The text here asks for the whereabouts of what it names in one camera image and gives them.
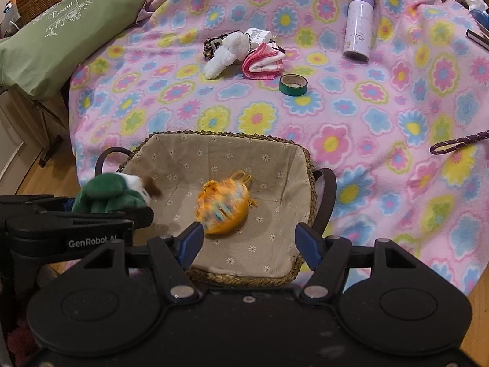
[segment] white fluffy toy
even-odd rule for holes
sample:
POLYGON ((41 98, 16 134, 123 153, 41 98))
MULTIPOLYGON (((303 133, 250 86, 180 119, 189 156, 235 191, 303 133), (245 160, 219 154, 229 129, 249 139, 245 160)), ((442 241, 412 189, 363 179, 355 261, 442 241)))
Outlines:
POLYGON ((212 59, 205 64, 204 77, 207 80, 215 79, 234 61, 243 61, 248 52, 249 36, 241 32, 231 33, 222 41, 212 59))

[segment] basket handle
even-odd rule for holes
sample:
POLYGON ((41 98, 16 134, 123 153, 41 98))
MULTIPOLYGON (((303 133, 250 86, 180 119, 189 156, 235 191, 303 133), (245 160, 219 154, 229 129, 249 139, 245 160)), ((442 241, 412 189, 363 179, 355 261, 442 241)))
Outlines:
POLYGON ((102 174, 102 168, 104 166, 104 161, 107 158, 108 155, 111 153, 124 153, 128 156, 132 155, 133 152, 126 148, 121 148, 119 146, 114 146, 113 148, 108 148, 107 150, 104 150, 102 154, 99 156, 97 159, 97 162, 95 163, 95 176, 102 174))
POLYGON ((316 182, 321 177, 324 179, 321 204, 319 204, 319 208, 317 209, 316 219, 312 223, 312 228, 322 236, 328 225, 329 218, 331 218, 334 202, 336 201, 336 177, 334 176, 334 172, 329 168, 314 170, 313 175, 316 182))

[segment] tissue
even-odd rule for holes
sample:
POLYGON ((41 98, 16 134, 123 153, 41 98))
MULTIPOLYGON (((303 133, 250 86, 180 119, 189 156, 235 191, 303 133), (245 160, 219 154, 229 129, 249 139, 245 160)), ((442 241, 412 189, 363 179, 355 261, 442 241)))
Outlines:
POLYGON ((478 9, 484 12, 487 8, 489 8, 489 5, 487 5, 484 0, 465 0, 465 2, 469 6, 469 11, 478 9))

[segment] green plush toy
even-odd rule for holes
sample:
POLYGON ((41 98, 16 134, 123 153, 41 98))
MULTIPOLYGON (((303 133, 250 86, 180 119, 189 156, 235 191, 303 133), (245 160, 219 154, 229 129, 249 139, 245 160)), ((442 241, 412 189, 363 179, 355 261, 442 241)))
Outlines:
POLYGON ((88 181, 75 199, 72 212, 109 212, 148 206, 161 191, 151 178, 121 172, 100 174, 88 181))

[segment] stuffed animal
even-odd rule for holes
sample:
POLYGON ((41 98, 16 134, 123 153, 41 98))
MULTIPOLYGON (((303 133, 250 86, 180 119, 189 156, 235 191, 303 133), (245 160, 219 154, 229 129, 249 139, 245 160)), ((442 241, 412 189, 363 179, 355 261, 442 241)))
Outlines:
POLYGON ((244 222, 248 208, 256 205, 246 187, 250 180, 251 175, 237 171, 224 181, 204 184, 197 196, 195 217, 205 234, 229 234, 244 222))
POLYGON ((88 181, 75 199, 72 212, 109 212, 145 207, 152 197, 161 196, 153 179, 141 179, 121 172, 97 175, 88 181))
POLYGON ((227 66, 236 60, 243 61, 249 53, 250 41, 247 34, 234 32, 228 35, 214 53, 214 57, 204 66, 204 77, 215 79, 227 66))

